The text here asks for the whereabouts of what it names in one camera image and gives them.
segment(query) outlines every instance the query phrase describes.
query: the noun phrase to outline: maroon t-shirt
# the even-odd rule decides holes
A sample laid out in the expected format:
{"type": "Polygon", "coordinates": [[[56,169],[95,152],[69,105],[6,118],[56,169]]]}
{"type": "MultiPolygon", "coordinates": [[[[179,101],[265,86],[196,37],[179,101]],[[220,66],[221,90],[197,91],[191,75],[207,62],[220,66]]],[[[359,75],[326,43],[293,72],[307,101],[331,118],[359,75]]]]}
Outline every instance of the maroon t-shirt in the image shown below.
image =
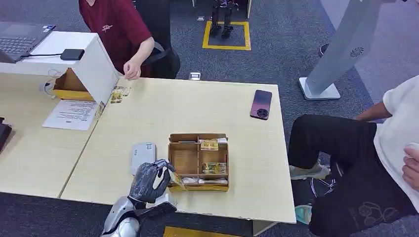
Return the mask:
{"type": "MultiPolygon", "coordinates": [[[[99,34],[115,68],[124,74],[124,64],[151,37],[131,0],[96,0],[93,6],[79,0],[79,9],[86,25],[99,34]]],[[[141,76],[149,73],[141,67],[141,76]]]]}

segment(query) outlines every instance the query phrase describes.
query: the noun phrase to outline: cardboard tray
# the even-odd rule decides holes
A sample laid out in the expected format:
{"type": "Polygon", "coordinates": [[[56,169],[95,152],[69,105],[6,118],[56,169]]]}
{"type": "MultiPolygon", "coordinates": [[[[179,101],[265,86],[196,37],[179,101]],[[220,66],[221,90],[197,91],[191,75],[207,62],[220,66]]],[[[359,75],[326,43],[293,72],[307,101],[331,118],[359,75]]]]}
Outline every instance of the cardboard tray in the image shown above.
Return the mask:
{"type": "MultiPolygon", "coordinates": [[[[227,184],[188,184],[185,185],[188,191],[224,191],[229,188],[228,169],[228,144],[219,143],[218,151],[201,150],[200,139],[226,138],[225,134],[218,133],[188,133],[171,134],[168,145],[168,160],[175,167],[180,178],[191,177],[200,179],[225,178],[227,184]],[[203,174],[202,163],[204,162],[225,162],[226,174],[203,174]]],[[[182,191],[176,183],[170,183],[171,192],[182,191]]]]}

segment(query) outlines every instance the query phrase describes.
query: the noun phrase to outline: gray shoe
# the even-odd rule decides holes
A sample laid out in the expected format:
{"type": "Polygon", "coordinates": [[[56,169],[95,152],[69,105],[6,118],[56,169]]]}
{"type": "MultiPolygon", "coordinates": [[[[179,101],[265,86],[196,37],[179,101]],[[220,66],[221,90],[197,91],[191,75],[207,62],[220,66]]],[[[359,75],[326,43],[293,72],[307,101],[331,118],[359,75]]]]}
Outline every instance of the gray shoe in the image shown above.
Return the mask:
{"type": "Polygon", "coordinates": [[[291,180],[315,178],[324,179],[330,173],[329,169],[321,164],[315,164],[311,169],[301,169],[290,165],[291,180]]]}

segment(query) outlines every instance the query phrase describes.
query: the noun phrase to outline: white t-shirt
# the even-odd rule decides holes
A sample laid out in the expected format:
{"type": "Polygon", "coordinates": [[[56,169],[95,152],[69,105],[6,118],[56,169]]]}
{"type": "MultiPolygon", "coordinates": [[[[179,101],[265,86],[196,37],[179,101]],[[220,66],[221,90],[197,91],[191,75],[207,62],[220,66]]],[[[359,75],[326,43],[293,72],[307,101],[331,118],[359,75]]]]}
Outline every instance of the white t-shirt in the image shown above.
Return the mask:
{"type": "Polygon", "coordinates": [[[393,116],[378,124],[374,145],[387,172],[419,212],[419,192],[402,177],[403,148],[410,142],[419,143],[419,76],[386,92],[383,103],[393,116]]]}

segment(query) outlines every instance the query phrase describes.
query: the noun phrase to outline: black cable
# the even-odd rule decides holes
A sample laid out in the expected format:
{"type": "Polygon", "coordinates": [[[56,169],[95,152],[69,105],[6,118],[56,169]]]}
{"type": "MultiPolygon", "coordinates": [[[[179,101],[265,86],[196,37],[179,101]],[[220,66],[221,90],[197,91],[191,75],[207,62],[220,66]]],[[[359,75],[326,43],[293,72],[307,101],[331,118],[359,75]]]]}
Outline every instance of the black cable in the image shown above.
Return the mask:
{"type": "Polygon", "coordinates": [[[28,54],[28,55],[23,55],[22,57],[24,58],[28,58],[28,57],[35,57],[35,56],[59,56],[62,53],[56,53],[56,54],[28,54]]]}

